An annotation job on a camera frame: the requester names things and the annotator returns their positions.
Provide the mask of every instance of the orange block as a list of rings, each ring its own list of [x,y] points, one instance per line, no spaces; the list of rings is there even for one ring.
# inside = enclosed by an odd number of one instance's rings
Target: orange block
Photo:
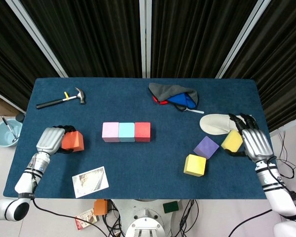
[[[73,149],[74,152],[83,151],[84,144],[82,134],[78,131],[67,132],[61,142],[61,147],[66,150]]]
[[[108,212],[108,201],[105,199],[97,199],[94,202],[93,213],[96,216],[102,216]]]

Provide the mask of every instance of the table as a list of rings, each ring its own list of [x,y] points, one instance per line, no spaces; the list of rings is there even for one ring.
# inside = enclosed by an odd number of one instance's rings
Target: table
[[[173,105],[156,104],[148,84],[179,84],[194,88],[199,95],[198,110],[205,114],[253,115],[268,135],[256,84],[250,79],[126,79],[126,78],[44,78],[37,79],[28,105],[4,196],[17,197],[14,186],[37,152],[36,144],[46,127],[73,125],[84,136],[85,150],[55,154],[36,190],[37,198],[75,198],[72,176],[104,166],[109,188],[82,198],[107,199],[264,199],[247,158],[228,156],[222,148],[207,162],[205,175],[183,173],[185,158],[205,135],[202,115],[180,112]],[[79,100],[37,110],[35,105],[76,94]],[[101,138],[106,121],[150,121],[150,143],[105,143]],[[221,144],[226,135],[208,135]]]

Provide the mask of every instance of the robotic hand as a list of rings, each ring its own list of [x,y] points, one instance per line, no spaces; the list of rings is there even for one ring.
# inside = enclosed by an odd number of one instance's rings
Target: robotic hand
[[[30,201],[35,198],[35,189],[50,162],[50,156],[59,151],[66,130],[60,127],[46,128],[36,148],[37,153],[23,172],[15,186],[18,199],[0,200],[0,220],[20,221],[29,211]]]
[[[271,163],[275,159],[271,146],[255,119],[249,115],[240,115],[245,122],[233,114],[229,114],[229,117],[242,135],[245,155],[256,163],[256,173],[272,210],[288,220],[274,226],[274,236],[296,237],[296,205],[276,165]]]

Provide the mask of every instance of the hammer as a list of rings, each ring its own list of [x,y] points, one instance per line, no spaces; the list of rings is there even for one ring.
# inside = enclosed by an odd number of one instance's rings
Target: hammer
[[[78,95],[71,96],[71,97],[65,98],[65,99],[53,100],[53,101],[49,101],[49,102],[46,102],[46,103],[38,104],[38,105],[36,105],[36,108],[39,110],[39,109],[42,109],[42,108],[45,108],[45,107],[48,107],[48,106],[58,105],[58,104],[61,104],[61,103],[65,102],[65,101],[73,100],[73,99],[76,99],[76,98],[79,98],[80,99],[80,104],[84,105],[85,101],[84,101],[84,93],[83,93],[83,91],[81,89],[77,88],[77,87],[75,87],[75,89],[79,92]]]

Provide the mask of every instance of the white slipper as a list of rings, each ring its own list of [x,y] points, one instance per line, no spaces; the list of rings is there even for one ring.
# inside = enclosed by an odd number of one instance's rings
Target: white slipper
[[[204,132],[212,135],[228,134],[233,129],[238,131],[235,122],[229,118],[229,115],[205,115],[199,121],[199,125]]]

